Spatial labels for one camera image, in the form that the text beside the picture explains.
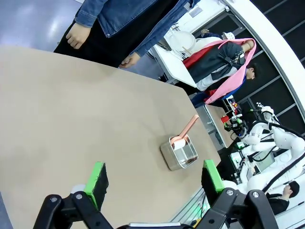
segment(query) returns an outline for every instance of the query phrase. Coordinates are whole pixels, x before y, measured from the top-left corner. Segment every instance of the cable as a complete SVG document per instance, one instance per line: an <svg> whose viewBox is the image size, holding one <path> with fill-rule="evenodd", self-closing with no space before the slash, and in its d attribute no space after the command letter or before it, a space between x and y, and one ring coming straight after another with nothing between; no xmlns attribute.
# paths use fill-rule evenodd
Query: cable
<svg viewBox="0 0 305 229"><path fill-rule="evenodd" d="M234 134L234 132L233 132L233 133L231 133L231 135L230 135L230 139L234 141L235 139L233 139L233 138L232 138L232 135L233 135L233 134Z"/></svg>
<svg viewBox="0 0 305 229"><path fill-rule="evenodd" d="M302 138L303 140L305 140L305 138L302 136L302 135L300 135L299 133L297 133L296 131L294 131L294 130L291 130L291 129L289 129L289 128L287 128L287 127L284 127L284 126L282 126L282 125L278 125L278 124L274 124L274 123L269 123L271 126L274 126L274 127L278 127L278 128L281 128L281 129L283 129L283 130L285 130L285 131L288 131L288 132L290 132L290 133L292 133L292 134L294 134L294 135L296 135L296 136L298 136L298 137L300 137L300 138ZM274 178L272 178L271 180L270 180L270 182L263 188L263 192L266 192L270 187L271 187L271 185L278 179L278 178L280 178L282 175L284 175L289 169L291 169L291 168L293 168L297 163L299 163L303 158L305 157L305 153L303 153L297 160L295 160L294 162L292 162L290 165L288 165L286 168L284 168L281 172L279 172Z"/></svg>
<svg viewBox="0 0 305 229"><path fill-rule="evenodd" d="M277 146L273 146L272 149L270 149L269 153L263 158L263 159L259 159L259 160L256 160L254 157L252 157L252 160L253 161L256 161L256 162L262 162L264 161L268 156L269 154L271 154L272 150L274 150Z"/></svg>
<svg viewBox="0 0 305 229"><path fill-rule="evenodd" d="M268 124L269 122L267 121L256 121L252 124L252 126L248 129L247 133L249 134L251 132L251 130L253 129L253 127L258 124L258 123L265 123L265 124Z"/></svg>
<svg viewBox="0 0 305 229"><path fill-rule="evenodd" d="M248 155L248 157L254 157L254 156L255 156L255 155L257 155L258 153L259 153L259 151L254 152L254 153L252 153L252 154Z"/></svg>
<svg viewBox="0 0 305 229"><path fill-rule="evenodd" d="M274 118L274 119L280 124L280 121L277 119L277 117L276 117L273 113L271 113L270 111L264 111L264 112L262 112L262 114L264 114L264 113L269 113L269 114L271 114L271 117Z"/></svg>
<svg viewBox="0 0 305 229"><path fill-rule="evenodd" d="M245 160L245 157L242 157L242 160L239 162L239 167L241 167L242 164L245 163L244 160Z"/></svg>
<svg viewBox="0 0 305 229"><path fill-rule="evenodd" d="M261 139L261 141L262 141L263 139L267 138L267 137L270 137L271 135L273 135L273 133L271 133L271 134L269 134L269 135L263 137L263 138Z"/></svg>
<svg viewBox="0 0 305 229"><path fill-rule="evenodd" d="M152 58L152 59L156 59L152 54L150 54L149 52L147 52L147 55L150 57L150 58Z"/></svg>

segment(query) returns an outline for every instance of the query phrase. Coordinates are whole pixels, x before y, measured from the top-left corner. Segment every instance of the person sitting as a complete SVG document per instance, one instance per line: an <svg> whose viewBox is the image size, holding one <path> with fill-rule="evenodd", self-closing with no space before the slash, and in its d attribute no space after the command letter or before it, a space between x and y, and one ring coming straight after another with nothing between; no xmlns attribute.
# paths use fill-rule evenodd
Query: person sitting
<svg viewBox="0 0 305 229"><path fill-rule="evenodd" d="M290 182L285 186L283 194L266 194L274 215L286 211L289 206L289 199L295 197L300 190L300 186L296 181Z"/></svg>
<svg viewBox="0 0 305 229"><path fill-rule="evenodd" d="M253 47L252 40L242 45L227 42L220 48L218 45L212 46L205 55L188 67L197 87L194 88L182 82L177 83L176 86L183 88L188 95L204 92L212 84L235 74L245 64L244 54ZM245 74L248 75L247 79L254 79L254 68L247 69Z"/></svg>
<svg viewBox="0 0 305 229"><path fill-rule="evenodd" d="M243 83L246 80L254 80L257 79L260 75L260 69L259 66L256 63L250 63L246 68L246 73L244 76ZM205 104L205 100L210 96L210 92L213 92L217 90L217 88L226 80L226 77L223 77L219 81L213 83L210 85L204 92L198 92L192 99L191 102L194 105L195 108L198 108L200 106L203 106ZM227 98L231 95L233 95L242 85L240 85L235 90L231 91L226 96L222 97L221 99Z"/></svg>

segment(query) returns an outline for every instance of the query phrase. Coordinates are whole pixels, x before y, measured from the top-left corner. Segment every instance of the pink towel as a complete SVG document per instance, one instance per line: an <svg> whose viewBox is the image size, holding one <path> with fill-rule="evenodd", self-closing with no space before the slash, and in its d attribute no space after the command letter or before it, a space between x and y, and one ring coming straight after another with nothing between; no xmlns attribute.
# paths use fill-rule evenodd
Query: pink towel
<svg viewBox="0 0 305 229"><path fill-rule="evenodd" d="M248 65L248 63L250 62L251 58L254 55L254 52L256 50L256 42L254 39L252 38L244 38L244 39L235 39L235 40L223 40L223 41L215 41L212 42L208 45L206 45L204 47L208 48L210 46L214 46L216 44L221 44L218 48L220 48L223 44L227 43L227 42L234 42L236 44L243 44L246 41L252 40L254 42L254 47L247 53L245 53L245 63L244 65L237 70L237 72L233 75L231 75L230 77L228 77L228 79L223 82L222 85L220 85L220 87L216 90L216 92L205 102L206 104L210 104L212 102L214 102L216 99L221 98L222 96L225 96L227 93L235 90L236 88L238 88L244 80L244 73L246 71L246 66Z"/></svg>

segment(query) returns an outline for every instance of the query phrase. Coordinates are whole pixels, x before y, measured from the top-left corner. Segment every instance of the plastic scoop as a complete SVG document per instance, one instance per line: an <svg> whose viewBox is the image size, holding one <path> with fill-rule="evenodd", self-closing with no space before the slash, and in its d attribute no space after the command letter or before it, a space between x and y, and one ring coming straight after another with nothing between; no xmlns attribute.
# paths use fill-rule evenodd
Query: plastic scoop
<svg viewBox="0 0 305 229"><path fill-rule="evenodd" d="M189 121L189 123L186 125L186 127L183 129L183 131L176 137L173 137L171 139L171 146L173 150L181 149L185 146L185 136L189 132L189 130L192 128L192 126L195 124L199 116L195 114L193 118Z"/></svg>

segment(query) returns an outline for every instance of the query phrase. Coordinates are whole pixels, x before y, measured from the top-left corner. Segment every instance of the hand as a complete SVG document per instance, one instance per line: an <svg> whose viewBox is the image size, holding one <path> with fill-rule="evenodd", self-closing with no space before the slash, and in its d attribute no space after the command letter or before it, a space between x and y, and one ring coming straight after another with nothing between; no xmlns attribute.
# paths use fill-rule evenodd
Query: hand
<svg viewBox="0 0 305 229"><path fill-rule="evenodd" d="M120 64L120 68L129 68L135 65L141 57L134 52L133 54L127 56L122 63Z"/></svg>
<svg viewBox="0 0 305 229"><path fill-rule="evenodd" d="M66 38L68 39L68 43L73 48L79 49L82 44L84 44L84 42L87 40L90 30L91 28L87 28L75 23L66 36Z"/></svg>
<svg viewBox="0 0 305 229"><path fill-rule="evenodd" d="M208 33L208 32L209 32L209 30L207 30L207 29L201 30L201 34L205 34L205 33Z"/></svg>
<svg viewBox="0 0 305 229"><path fill-rule="evenodd" d="M242 48L244 52L250 51L254 47L254 42L252 40L248 40L242 44Z"/></svg>

